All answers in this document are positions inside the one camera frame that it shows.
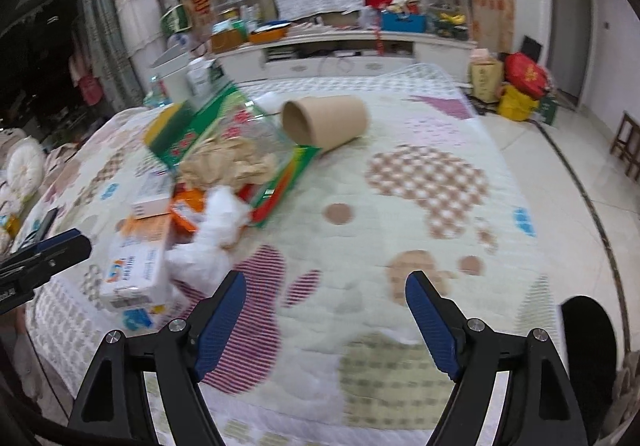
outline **blue basket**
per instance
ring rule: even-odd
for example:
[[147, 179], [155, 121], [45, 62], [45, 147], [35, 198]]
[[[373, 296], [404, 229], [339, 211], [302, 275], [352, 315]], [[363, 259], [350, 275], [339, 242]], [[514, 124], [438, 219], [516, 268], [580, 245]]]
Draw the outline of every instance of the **blue basket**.
[[381, 28], [385, 32], [424, 33], [426, 30], [424, 15], [382, 12], [381, 17]]

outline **white box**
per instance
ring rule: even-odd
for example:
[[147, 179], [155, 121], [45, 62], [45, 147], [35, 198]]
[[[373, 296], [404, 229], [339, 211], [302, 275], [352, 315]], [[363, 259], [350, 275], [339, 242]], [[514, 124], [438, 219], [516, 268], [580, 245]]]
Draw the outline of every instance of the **white box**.
[[100, 284], [100, 301], [110, 311], [162, 305], [169, 292], [164, 251], [172, 243], [172, 216], [129, 217], [114, 235]]
[[174, 196], [174, 176], [167, 169], [147, 172], [135, 200], [131, 203], [134, 219], [144, 219], [169, 213], [169, 204]]
[[159, 305], [127, 307], [118, 314], [118, 328], [128, 336], [158, 331], [190, 306], [189, 299], [175, 285], [169, 284], [167, 300]]

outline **blue gripper pad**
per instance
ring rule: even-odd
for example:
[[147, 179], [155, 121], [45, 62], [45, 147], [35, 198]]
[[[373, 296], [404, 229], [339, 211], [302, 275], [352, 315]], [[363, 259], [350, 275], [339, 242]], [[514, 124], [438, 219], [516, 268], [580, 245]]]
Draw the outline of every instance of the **blue gripper pad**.
[[456, 341], [413, 273], [406, 279], [404, 293], [438, 370], [448, 374], [452, 381], [458, 381], [460, 365]]
[[207, 372], [218, 365], [220, 356], [229, 341], [246, 297], [246, 282], [244, 275], [239, 274], [231, 284], [218, 308], [200, 334], [198, 340], [198, 359], [194, 370], [198, 381], [202, 381]]
[[75, 228], [71, 230], [67, 230], [64, 233], [59, 233], [49, 239], [40, 241], [36, 245], [36, 251], [45, 251], [46, 249], [51, 248], [52, 246], [57, 246], [58, 244], [63, 243], [66, 240], [72, 239], [73, 237], [77, 237], [81, 235], [81, 233]]

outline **green curtain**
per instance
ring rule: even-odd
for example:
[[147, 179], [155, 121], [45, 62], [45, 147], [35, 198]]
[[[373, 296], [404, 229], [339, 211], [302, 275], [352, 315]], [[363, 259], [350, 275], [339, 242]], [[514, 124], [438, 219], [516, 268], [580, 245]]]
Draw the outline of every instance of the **green curtain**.
[[79, 6], [93, 75], [106, 100], [116, 112], [141, 106], [145, 94], [127, 56], [113, 0], [79, 0]]

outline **metal screw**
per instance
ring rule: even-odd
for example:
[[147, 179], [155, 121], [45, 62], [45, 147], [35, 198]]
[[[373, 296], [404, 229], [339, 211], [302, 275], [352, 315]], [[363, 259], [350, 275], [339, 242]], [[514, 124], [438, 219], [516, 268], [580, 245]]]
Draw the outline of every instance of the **metal screw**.
[[121, 336], [122, 334], [120, 334], [120, 331], [109, 331], [107, 333], [107, 336], [104, 337], [104, 340], [108, 344], [112, 344], [112, 343], [116, 343], [116, 341], [119, 341]]
[[472, 331], [482, 332], [486, 325], [481, 319], [471, 318], [468, 322], [466, 322], [466, 326], [469, 327]]
[[533, 337], [538, 341], [547, 341], [549, 334], [544, 329], [533, 329]]
[[182, 318], [176, 318], [169, 322], [169, 330], [171, 332], [180, 332], [185, 327], [187, 327], [187, 322]]

